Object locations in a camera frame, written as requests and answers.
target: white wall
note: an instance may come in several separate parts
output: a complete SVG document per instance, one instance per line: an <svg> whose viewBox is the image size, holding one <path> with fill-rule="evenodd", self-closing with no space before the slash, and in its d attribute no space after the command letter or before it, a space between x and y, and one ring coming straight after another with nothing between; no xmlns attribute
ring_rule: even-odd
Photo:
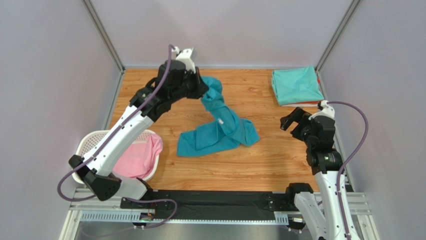
<svg viewBox="0 0 426 240"><path fill-rule="evenodd" d="M202 67L316 65L351 0L92 0L126 66L158 67L169 43Z"/></svg>
<svg viewBox="0 0 426 240"><path fill-rule="evenodd" d="M349 165L381 239L426 235L426 2L362 1L321 73L329 100L365 111L370 132ZM336 107L346 155L364 130Z"/></svg>
<svg viewBox="0 0 426 240"><path fill-rule="evenodd" d="M0 239L59 238L70 204L57 183L103 127L118 78L79 0L1 1Z"/></svg>

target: wooden surface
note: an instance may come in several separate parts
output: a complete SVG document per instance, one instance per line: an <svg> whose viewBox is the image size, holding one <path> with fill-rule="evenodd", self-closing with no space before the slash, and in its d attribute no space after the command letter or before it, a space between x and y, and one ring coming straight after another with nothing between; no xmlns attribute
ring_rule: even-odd
<svg viewBox="0 0 426 240"><path fill-rule="evenodd" d="M123 114L135 92L157 76L158 69L128 69L124 76L111 127ZM306 162L305 144L280 129L280 118L293 107L278 105L271 87L271 70L201 69L202 76L218 78L225 103L241 118L254 123L260 141L250 147L201 157L178 157L180 133L213 121L198 99L182 99L149 129L164 142L157 171L148 182L153 189L285 191L289 183L309 183L319 191ZM314 107L306 111L316 112Z"/></svg>

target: blue cloth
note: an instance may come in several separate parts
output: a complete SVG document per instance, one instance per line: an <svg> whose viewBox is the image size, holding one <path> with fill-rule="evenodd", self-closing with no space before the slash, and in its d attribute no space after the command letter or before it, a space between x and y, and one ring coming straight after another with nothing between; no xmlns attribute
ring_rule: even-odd
<svg viewBox="0 0 426 240"><path fill-rule="evenodd" d="M209 87L201 98L201 103L215 121L200 125L196 130L181 133L177 142L177 155L204 156L236 149L240 144L249 147L259 141L260 137L253 123L238 117L225 104L221 81L209 76L203 76L201 79Z"/></svg>
<svg viewBox="0 0 426 240"><path fill-rule="evenodd" d="M274 70L272 88L279 105L324 100L313 66Z"/></svg>

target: folded shirt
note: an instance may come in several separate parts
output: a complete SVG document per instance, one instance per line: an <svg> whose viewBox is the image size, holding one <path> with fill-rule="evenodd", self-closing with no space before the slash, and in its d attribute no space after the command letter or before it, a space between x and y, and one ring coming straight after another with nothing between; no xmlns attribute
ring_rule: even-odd
<svg viewBox="0 0 426 240"><path fill-rule="evenodd" d="M274 70L272 89L280 106L315 106L324 100L313 66Z"/></svg>

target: pink towel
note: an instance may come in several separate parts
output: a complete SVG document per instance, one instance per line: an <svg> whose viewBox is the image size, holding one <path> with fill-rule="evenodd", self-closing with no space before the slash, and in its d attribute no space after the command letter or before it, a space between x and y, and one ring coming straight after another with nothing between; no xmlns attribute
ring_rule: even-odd
<svg viewBox="0 0 426 240"><path fill-rule="evenodd" d="M154 168L156 156L163 150L163 140L151 134L146 143L131 144L118 159L113 171L129 178L147 177Z"/></svg>

